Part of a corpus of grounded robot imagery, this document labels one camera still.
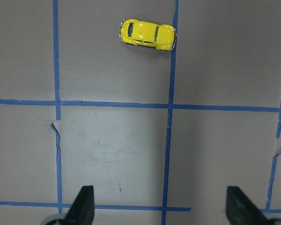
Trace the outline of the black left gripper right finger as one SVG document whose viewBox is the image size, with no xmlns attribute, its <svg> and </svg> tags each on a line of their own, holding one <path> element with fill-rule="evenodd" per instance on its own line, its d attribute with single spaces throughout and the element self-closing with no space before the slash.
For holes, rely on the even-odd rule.
<svg viewBox="0 0 281 225">
<path fill-rule="evenodd" d="M 255 204 L 237 186 L 228 186 L 226 192 L 226 217 L 231 225 L 269 225 Z"/>
</svg>

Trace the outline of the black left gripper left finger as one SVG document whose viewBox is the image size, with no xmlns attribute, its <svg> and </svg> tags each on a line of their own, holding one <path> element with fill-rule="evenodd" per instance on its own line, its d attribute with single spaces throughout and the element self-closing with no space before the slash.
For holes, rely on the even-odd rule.
<svg viewBox="0 0 281 225">
<path fill-rule="evenodd" d="M 67 225 L 91 225 L 94 220 L 94 188 L 83 186 L 65 216 Z"/>
</svg>

